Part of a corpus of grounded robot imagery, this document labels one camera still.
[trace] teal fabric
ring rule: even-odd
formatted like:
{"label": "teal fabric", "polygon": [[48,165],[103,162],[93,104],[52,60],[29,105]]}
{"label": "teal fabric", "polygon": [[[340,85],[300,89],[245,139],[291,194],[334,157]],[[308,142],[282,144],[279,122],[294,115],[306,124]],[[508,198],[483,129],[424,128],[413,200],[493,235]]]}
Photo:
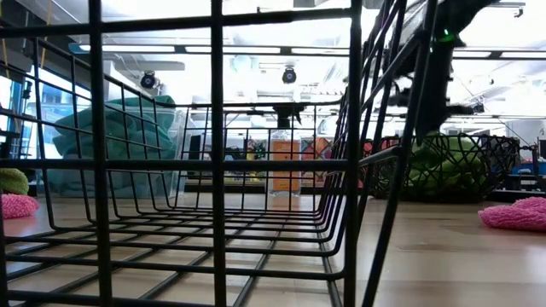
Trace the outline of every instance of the teal fabric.
{"label": "teal fabric", "polygon": [[[175,102],[170,96],[156,96],[154,98],[157,102],[172,104]],[[108,106],[115,107],[122,110],[122,101],[108,101]],[[126,107],[137,107],[136,110],[130,110],[128,113],[141,117],[138,98],[125,99]],[[176,156],[177,144],[169,137],[168,130],[171,128],[174,122],[174,112],[162,113],[160,110],[162,107],[156,106],[157,119],[154,118],[154,114],[149,112],[153,107],[150,101],[142,99],[142,107],[147,107],[148,112],[144,112],[142,118],[151,122],[157,123],[157,135],[155,125],[147,122],[142,122],[140,119],[133,118],[125,115],[127,137],[125,137],[124,130],[124,114],[116,110],[106,108],[105,109],[105,125],[107,136],[112,136],[120,140],[130,140],[133,142],[144,143],[150,146],[157,147],[157,136],[159,136],[160,151],[155,148],[145,148],[142,145],[129,144],[129,153],[127,153],[127,145],[123,141],[113,140],[107,138],[107,156],[109,159],[158,159],[160,152],[162,159],[174,159]],[[92,131],[92,110],[91,108],[78,112],[78,127],[81,130]],[[59,125],[68,127],[74,127],[74,115],[66,116],[56,122]],[[53,143],[55,148],[62,155],[63,159],[77,159],[78,148],[76,143],[76,133],[74,131],[55,128],[60,135],[54,137]],[[85,133],[79,134],[79,140],[82,148],[82,155],[84,159],[92,159],[93,157],[93,136]],[[79,171],[64,171],[64,170],[50,170],[49,183],[54,191],[60,195],[66,197],[81,197],[83,196],[83,186],[81,182],[81,176]],[[149,197],[150,189],[154,191],[154,194],[163,194],[163,182],[160,180],[160,176],[153,174],[150,176],[152,186],[149,187],[148,176],[142,173],[134,173],[133,176],[127,172],[112,172],[112,188],[116,197],[131,198],[133,197],[133,190],[131,186],[131,180],[136,185],[136,197]],[[94,196],[94,177],[93,172],[86,171],[84,173],[86,181],[86,189],[90,197]]]}

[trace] pink fluffy object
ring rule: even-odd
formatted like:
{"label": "pink fluffy object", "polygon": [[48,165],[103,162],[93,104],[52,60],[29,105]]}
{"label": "pink fluffy object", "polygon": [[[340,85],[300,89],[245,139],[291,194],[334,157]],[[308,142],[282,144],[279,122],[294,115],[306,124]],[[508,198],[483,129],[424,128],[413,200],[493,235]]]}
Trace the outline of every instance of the pink fluffy object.
{"label": "pink fluffy object", "polygon": [[485,225],[498,229],[546,231],[546,199],[530,197],[511,206],[493,206],[478,212]]}
{"label": "pink fluffy object", "polygon": [[3,219],[30,217],[39,207],[38,201],[30,196],[2,194]]}

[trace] metal wire grid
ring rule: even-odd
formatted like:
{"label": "metal wire grid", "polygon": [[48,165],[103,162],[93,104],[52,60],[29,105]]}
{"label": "metal wire grid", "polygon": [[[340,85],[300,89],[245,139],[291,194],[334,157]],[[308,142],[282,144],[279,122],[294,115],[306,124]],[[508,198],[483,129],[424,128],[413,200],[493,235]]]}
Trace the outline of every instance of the metal wire grid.
{"label": "metal wire grid", "polygon": [[[369,35],[368,43],[362,50],[360,28],[360,16],[362,13],[362,0],[353,0],[350,9],[320,9],[314,11],[301,12],[275,12],[264,14],[241,14],[222,16],[222,2],[212,1],[212,16],[194,17],[184,19],[169,20],[137,20],[122,22],[101,22],[101,1],[89,0],[90,23],[85,25],[70,26],[47,26],[47,27],[28,27],[28,28],[3,28],[0,29],[0,37],[17,38],[29,37],[34,42],[34,76],[27,76],[35,80],[36,92],[39,93],[39,84],[44,83],[38,78],[38,49],[39,46],[56,51],[72,62],[72,77],[75,76],[75,66],[84,65],[71,55],[62,54],[53,46],[43,40],[35,38],[46,35],[68,35],[68,34],[90,34],[91,63],[88,68],[91,72],[92,83],[92,112],[93,112],[93,130],[94,137],[94,159],[81,159],[80,144],[78,147],[78,157],[80,159],[44,159],[44,128],[43,125],[53,125],[42,120],[39,94],[37,94],[37,119],[23,119],[38,123],[39,152],[41,159],[10,159],[3,160],[3,167],[25,167],[40,169],[44,176],[45,199],[48,209],[48,218],[50,227],[53,231],[31,235],[26,237],[6,237],[4,233],[0,236],[2,240],[2,249],[0,251],[0,262],[22,262],[34,263],[35,265],[8,273],[5,266],[1,266],[0,279],[0,299],[2,304],[9,305],[9,301],[24,301],[22,305],[39,305],[43,303],[59,304],[79,304],[79,305],[120,305],[131,304],[137,306],[194,306],[199,304],[173,303],[154,301],[166,289],[182,280],[190,273],[205,273],[214,275],[214,304],[216,306],[227,305],[226,298],[226,275],[248,276],[247,283],[237,296],[234,306],[247,304],[253,289],[260,277],[290,278],[326,281],[328,291],[331,297],[331,303],[334,306],[355,306],[356,301],[356,272],[357,272],[357,237],[365,210],[370,177],[363,179],[363,191],[358,192],[358,169],[362,166],[372,168],[374,162],[391,157],[398,157],[397,168],[392,179],[391,196],[387,201],[386,214],[380,231],[380,238],[376,248],[372,269],[369,276],[369,282],[364,294],[363,306],[371,306],[375,299],[375,293],[378,287],[380,272],[386,256],[387,244],[394,216],[398,204],[398,192],[403,181],[403,174],[408,161],[410,150],[410,140],[415,126],[415,120],[418,110],[418,101],[423,87],[423,80],[426,73],[428,48],[431,41],[432,29],[434,25],[437,0],[429,0],[427,3],[427,16],[422,29],[417,32],[400,52],[392,52],[386,59],[390,63],[389,68],[379,78],[379,69],[383,54],[383,46],[387,30],[390,28],[397,16],[397,23],[394,27],[392,38],[392,50],[398,49],[398,42],[404,21],[404,12],[406,7],[405,0],[390,1],[386,0],[376,21],[375,27]],[[222,54],[222,31],[223,26],[238,26],[247,24],[281,23],[295,20],[324,19],[335,17],[351,17],[351,53],[350,53],[350,77],[349,87],[340,102],[340,115],[338,119],[338,128],[335,133],[333,145],[333,159],[324,161],[246,161],[235,160],[225,161],[224,138],[224,107],[234,107],[235,104],[225,104],[223,99],[223,54]],[[104,115],[107,108],[102,102],[103,80],[116,83],[123,90],[134,91],[125,85],[105,77],[102,73],[102,34],[106,32],[134,32],[167,30],[178,28],[206,27],[212,29],[212,161],[187,161],[187,160],[166,160],[166,159],[108,159],[107,158],[107,140],[112,141],[105,131]],[[407,114],[404,136],[400,146],[389,150],[379,152],[380,135],[386,116],[386,99],[390,92],[392,74],[404,58],[414,49],[419,48],[419,56],[415,70],[415,79],[413,90],[410,97],[410,105]],[[372,60],[375,61],[373,76],[370,76]],[[371,80],[372,92],[369,97],[362,94],[361,88],[366,89]],[[380,106],[375,139],[372,147],[372,154],[363,158],[362,148],[365,136],[369,128],[369,122],[372,112],[372,101],[375,96],[384,89],[384,95]],[[74,104],[76,99],[75,84],[72,88]],[[142,116],[142,100],[139,96],[141,116],[135,116],[125,112],[124,109],[117,110],[126,117],[137,119],[144,125],[146,119]],[[156,118],[156,106],[154,103],[154,116]],[[364,114],[364,127],[358,137],[361,116]],[[74,123],[75,128],[58,127],[74,131],[76,135],[90,133],[87,130],[78,128],[78,123]],[[128,147],[131,143],[126,138],[115,141],[124,142]],[[158,151],[159,144],[147,144],[146,137],[143,137],[143,143],[133,145],[144,146],[148,151]],[[47,170],[93,170],[95,173],[95,216],[91,214],[92,206],[89,204],[87,195],[85,199],[86,217],[88,225],[81,227],[60,226],[55,220],[54,208],[48,187]],[[212,172],[212,207],[201,207],[197,201],[195,207],[178,206],[176,201],[174,205],[166,199],[165,206],[160,207],[152,198],[151,208],[140,206],[138,199],[135,198],[135,206],[131,213],[127,215],[117,206],[115,195],[112,197],[111,205],[108,195],[108,179],[112,181],[113,171],[129,172],[132,176],[136,173],[145,173],[147,176],[154,172],[164,174],[163,171],[211,171]],[[224,172],[225,171],[328,171],[322,197],[318,205],[309,211],[295,210],[273,210],[265,207],[264,209],[251,209],[243,207],[226,208],[224,205]],[[114,217],[110,217],[108,208],[113,209]],[[136,226],[153,226],[155,230],[137,230]],[[192,229],[192,231],[165,231],[174,227],[178,229]],[[270,231],[274,235],[245,235],[245,231]],[[74,236],[69,239],[52,237],[59,234],[69,234],[72,232],[88,233],[86,235]],[[115,234],[130,235],[123,240],[111,240],[110,236]],[[166,243],[142,243],[135,240],[145,235],[170,235],[175,239]],[[342,239],[345,235],[345,264],[342,270],[334,271],[330,263],[330,257],[340,252]],[[180,245],[180,242],[188,238],[210,238],[213,241],[212,246]],[[229,243],[232,240],[256,240],[267,242],[265,248],[253,247],[232,247]],[[17,242],[33,242],[42,245],[33,246],[18,250],[15,252],[5,252],[5,247]],[[319,251],[307,251],[301,249],[275,249],[278,242],[305,242],[318,244]],[[43,251],[60,245],[83,245],[96,246],[96,249],[87,252],[73,254],[64,258],[33,256],[33,252]],[[124,259],[123,261],[111,259],[111,248],[113,247],[131,247],[131,248],[149,248],[147,252],[138,254],[134,257]],[[143,262],[151,255],[165,250],[194,251],[203,252],[201,256],[186,265],[179,264],[153,264]],[[251,253],[262,255],[254,269],[226,268],[226,253]],[[90,254],[96,253],[97,260],[85,258]],[[271,255],[290,255],[290,256],[312,256],[322,259],[324,266],[323,273],[301,272],[289,270],[271,270],[264,269]],[[213,267],[199,266],[208,258],[213,256]],[[8,281],[16,278],[37,273],[45,269],[50,269],[61,264],[74,264],[83,266],[97,267],[96,273],[87,275],[81,279],[73,281],[63,287],[57,288],[50,293],[38,293],[30,291],[15,291],[8,289]],[[153,269],[171,271],[172,274],[159,285],[144,293],[139,299],[132,298],[114,298],[112,287],[112,275],[119,269]],[[337,288],[335,281],[343,279],[343,295]],[[71,294],[75,289],[87,285],[92,281],[99,281],[99,296],[86,296]]]}

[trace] wire basket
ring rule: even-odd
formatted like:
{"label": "wire basket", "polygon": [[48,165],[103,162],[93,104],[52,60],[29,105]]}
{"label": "wire basket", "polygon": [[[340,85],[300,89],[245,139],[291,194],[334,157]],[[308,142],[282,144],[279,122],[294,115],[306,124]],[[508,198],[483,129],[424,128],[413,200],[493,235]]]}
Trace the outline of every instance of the wire basket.
{"label": "wire basket", "polygon": [[[398,145],[397,136],[384,137],[381,150]],[[409,167],[401,199],[422,202],[479,202],[510,174],[518,157],[519,145],[502,136],[429,136],[418,147],[412,142]],[[371,140],[364,155],[371,154]],[[395,160],[378,162],[372,170],[370,195],[388,196]],[[362,174],[368,170],[361,169]]]}

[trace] ceiling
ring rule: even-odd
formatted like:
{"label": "ceiling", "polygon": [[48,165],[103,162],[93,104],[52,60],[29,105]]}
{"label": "ceiling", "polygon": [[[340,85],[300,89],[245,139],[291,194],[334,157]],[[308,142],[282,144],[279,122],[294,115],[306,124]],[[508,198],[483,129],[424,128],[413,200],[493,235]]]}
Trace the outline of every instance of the ceiling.
{"label": "ceiling", "polygon": [[[33,13],[47,20],[49,0],[17,0]],[[294,7],[304,0],[224,0],[225,14],[261,11],[343,8],[350,0],[315,0],[314,8]],[[85,23],[87,0],[52,0],[51,24]],[[195,0],[102,0],[104,21],[139,20],[210,14],[210,1]],[[542,29],[546,26],[541,12],[544,0],[526,0],[524,14],[515,18],[514,8],[482,10],[473,23],[462,33],[468,46],[478,48],[533,48],[546,47]],[[363,29],[369,31],[377,9],[365,9]],[[348,47],[349,20],[301,21],[291,24],[237,26],[224,30],[226,45],[275,45]],[[86,43],[85,36],[74,37]],[[104,38],[111,44],[209,44],[208,29],[174,30],[163,32],[113,33]],[[210,92],[210,58],[208,55],[119,55],[114,57],[116,68],[128,78],[142,72],[135,67],[161,61],[182,62],[184,71],[160,71],[159,78],[176,90],[190,90],[195,99],[207,101]],[[263,101],[277,97],[291,101],[335,100],[344,89],[342,79],[347,75],[346,58],[241,56],[225,57],[224,88],[228,101]],[[281,75],[286,66],[298,74],[296,84],[285,85]],[[468,101],[478,97],[482,101],[501,101],[515,84],[526,80],[542,79],[544,61],[454,61],[455,81],[450,85],[452,101]]]}

